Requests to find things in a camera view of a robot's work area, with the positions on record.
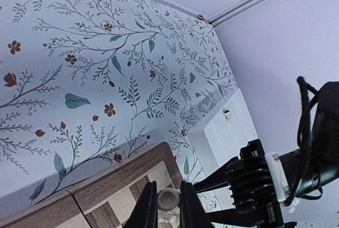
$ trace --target white container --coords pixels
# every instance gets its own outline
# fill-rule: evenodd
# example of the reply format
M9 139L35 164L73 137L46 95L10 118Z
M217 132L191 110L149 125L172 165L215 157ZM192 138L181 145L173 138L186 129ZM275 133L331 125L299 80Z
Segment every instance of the white container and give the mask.
M226 118L225 110L231 114ZM191 130L188 135L206 173L210 175L224 165L257 134L240 89L225 103L217 103ZM228 188L214 190L222 209L233 208Z

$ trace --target cable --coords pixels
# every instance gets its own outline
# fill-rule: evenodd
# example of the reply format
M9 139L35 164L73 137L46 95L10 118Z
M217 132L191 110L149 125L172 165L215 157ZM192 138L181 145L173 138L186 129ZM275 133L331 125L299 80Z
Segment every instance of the cable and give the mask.
M311 152L311 115L310 115L310 101L308 97L308 91L312 92L316 96L318 96L318 91L315 90L311 85L306 83L305 79L303 77L298 77L297 82L299 84L300 88L300 94L301 94L301 106L302 106L302 112L301 112L301 118L298 128L298 136L297 136L297 142L300 147L300 156L301 159L298 164L297 168L297 175L295 182L293 184L293 187L291 189L291 194L288 196L286 201L284 202L285 206L290 206L296 197L298 190L301 186L302 180L305 176L305 173L307 172L308 168L308 161L310 157ZM315 105L317 97L312 99L312 107Z

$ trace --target wooden chessboard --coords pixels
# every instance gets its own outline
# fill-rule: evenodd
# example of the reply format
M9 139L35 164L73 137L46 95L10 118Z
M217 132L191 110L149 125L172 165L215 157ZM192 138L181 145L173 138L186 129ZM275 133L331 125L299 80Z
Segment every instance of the wooden chessboard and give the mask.
M167 143L152 145L52 199L1 221L3 228L121 228L129 218L145 183L157 189L179 188L182 181ZM159 223L159 228L178 224Z

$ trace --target wooden border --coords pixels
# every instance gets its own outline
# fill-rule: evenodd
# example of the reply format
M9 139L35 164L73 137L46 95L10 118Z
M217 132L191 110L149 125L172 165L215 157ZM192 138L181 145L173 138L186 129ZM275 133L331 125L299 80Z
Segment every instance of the wooden border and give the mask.
M81 212L72 196L63 191L55 194L50 199L1 220L0 227L53 228L80 214Z
M174 186L179 188L182 181L180 170L170 146L162 142L146 147L135 156L67 190L74 195L82 211L86 212L161 162L165 163Z

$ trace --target floral pattern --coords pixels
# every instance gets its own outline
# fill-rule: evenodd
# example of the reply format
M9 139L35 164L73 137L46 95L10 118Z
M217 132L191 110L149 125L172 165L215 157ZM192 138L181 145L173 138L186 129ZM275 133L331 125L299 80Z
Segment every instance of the floral pattern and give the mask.
M185 180L205 177L188 131L237 89L212 26L151 0L1 5L0 164L15 186L0 204L20 205L0 218L151 143L170 144Z

